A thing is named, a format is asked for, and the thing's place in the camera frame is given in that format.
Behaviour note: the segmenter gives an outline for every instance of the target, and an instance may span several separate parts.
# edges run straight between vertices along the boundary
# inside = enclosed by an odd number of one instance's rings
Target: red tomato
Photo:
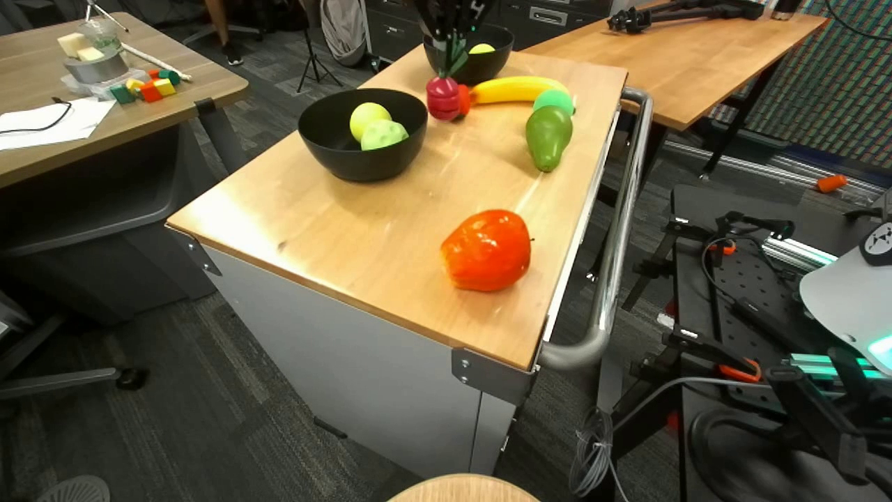
[[[456,286],[495,292],[526,273],[529,230],[516,211],[488,209],[463,219],[441,254]]]

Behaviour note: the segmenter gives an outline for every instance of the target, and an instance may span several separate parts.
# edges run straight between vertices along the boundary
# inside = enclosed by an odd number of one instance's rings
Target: chair wheel
[[[117,377],[117,386],[120,389],[137,389],[137,386],[141,386],[144,385],[144,378],[148,378],[148,371],[144,368],[120,368],[120,377]]]

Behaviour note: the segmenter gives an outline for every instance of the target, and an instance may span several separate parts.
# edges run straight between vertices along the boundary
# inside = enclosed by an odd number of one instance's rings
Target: black bowl
[[[374,100],[407,128],[407,140],[382,149],[360,149],[350,137],[350,110]],[[405,172],[420,149],[425,109],[416,95],[398,89],[345,89],[308,102],[299,119],[311,155],[345,181],[384,181]]]
[[[513,49],[513,34],[508,27],[485,24],[474,34],[469,34],[469,47],[474,45],[494,45],[494,53],[469,53],[466,66],[459,66],[452,77],[459,82],[478,82],[502,73],[508,64],[508,56]],[[424,53],[430,66],[444,74],[446,73],[446,41],[435,41],[424,35]]]

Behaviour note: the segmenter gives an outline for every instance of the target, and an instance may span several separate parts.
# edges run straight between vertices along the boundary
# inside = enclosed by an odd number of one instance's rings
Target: wooden desk
[[[417,158],[388,184],[335,179],[293,133],[168,219],[202,241],[221,269],[209,278],[311,413],[407,467],[494,467],[516,400],[469,386],[453,371],[533,368],[626,74],[524,53],[509,56],[509,73],[551,74],[579,95],[575,140],[548,176],[524,149],[529,106],[485,106],[459,124],[430,119]],[[368,85],[420,96],[430,77],[417,47]],[[526,219],[533,265],[505,292],[453,290],[438,244],[491,206]]]
[[[626,66],[630,85],[651,96],[655,123],[685,131],[824,21],[824,17],[693,20],[615,34],[601,20],[524,53]]]
[[[59,142],[59,144],[45,144],[45,148],[2,149],[0,187],[24,181],[31,176],[77,162],[88,152],[109,149],[115,144],[148,137],[159,128],[183,123],[187,116],[197,114],[194,102],[201,102],[201,100],[229,102],[229,100],[237,100],[248,89],[244,77],[197,56],[194,49],[159,34],[157,27],[144,24],[141,20],[137,20],[126,11],[117,11],[115,17],[120,24],[129,27],[123,41],[189,73],[191,82],[183,82],[179,89],[179,95],[159,100],[159,102],[115,106],[112,114],[95,128],[95,133],[88,140]],[[66,68],[62,66],[63,53],[59,49],[55,39],[77,29],[77,24],[81,21],[63,21],[63,24],[0,35],[0,89],[2,89],[0,110],[45,106],[52,96],[76,96],[62,82],[62,74],[66,74]],[[131,66],[154,66],[154,64],[148,64],[141,57],[131,57],[131,56],[129,56],[129,64]]]

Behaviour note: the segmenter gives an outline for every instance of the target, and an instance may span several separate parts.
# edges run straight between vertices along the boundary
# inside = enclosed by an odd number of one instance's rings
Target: yellow banana
[[[477,102],[516,102],[516,100],[536,100],[544,89],[561,89],[568,92],[554,77],[541,74],[508,74],[508,77],[491,77],[474,85]]]

